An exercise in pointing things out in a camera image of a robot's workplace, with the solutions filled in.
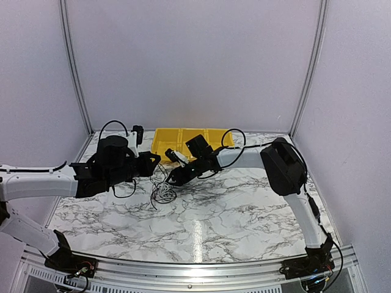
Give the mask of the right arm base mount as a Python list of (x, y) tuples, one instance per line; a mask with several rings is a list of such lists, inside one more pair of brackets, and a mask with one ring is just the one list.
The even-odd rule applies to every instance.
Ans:
[(306, 277), (309, 275), (329, 272), (335, 268), (332, 258), (322, 260), (317, 256), (303, 256), (282, 261), (279, 273), (285, 275), (287, 280)]

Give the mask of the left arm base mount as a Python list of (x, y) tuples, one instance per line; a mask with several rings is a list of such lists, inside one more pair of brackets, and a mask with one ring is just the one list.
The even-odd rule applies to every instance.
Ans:
[(95, 258), (88, 258), (84, 256), (74, 255), (70, 259), (60, 263), (55, 264), (52, 259), (47, 259), (45, 261), (45, 266), (50, 269), (54, 269), (68, 275), (73, 276), (84, 276), (87, 278), (93, 278), (97, 268), (98, 261)]

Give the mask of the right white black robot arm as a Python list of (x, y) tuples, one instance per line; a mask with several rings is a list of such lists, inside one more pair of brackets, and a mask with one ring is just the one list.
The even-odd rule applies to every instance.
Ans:
[(331, 249), (334, 241), (321, 224), (321, 215), (306, 189), (307, 166), (294, 146), (283, 137), (262, 145), (217, 149), (198, 135), (186, 144), (194, 156), (189, 163), (173, 169), (166, 183), (179, 187), (205, 172), (218, 173), (230, 168), (260, 168), (266, 172), (270, 188), (288, 203), (305, 240), (306, 256), (285, 261), (286, 272), (318, 273), (333, 269)]

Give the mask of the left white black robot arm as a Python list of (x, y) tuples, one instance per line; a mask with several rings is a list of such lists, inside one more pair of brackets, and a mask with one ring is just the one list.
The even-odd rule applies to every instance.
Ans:
[(1, 232), (40, 251), (47, 267), (74, 272), (90, 264), (73, 254), (63, 233), (19, 213), (10, 202), (33, 197), (89, 198), (134, 178), (150, 177), (161, 158), (138, 151), (140, 144), (135, 133), (108, 136), (98, 141), (95, 154), (85, 163), (64, 163), (47, 169), (5, 166), (1, 169)]

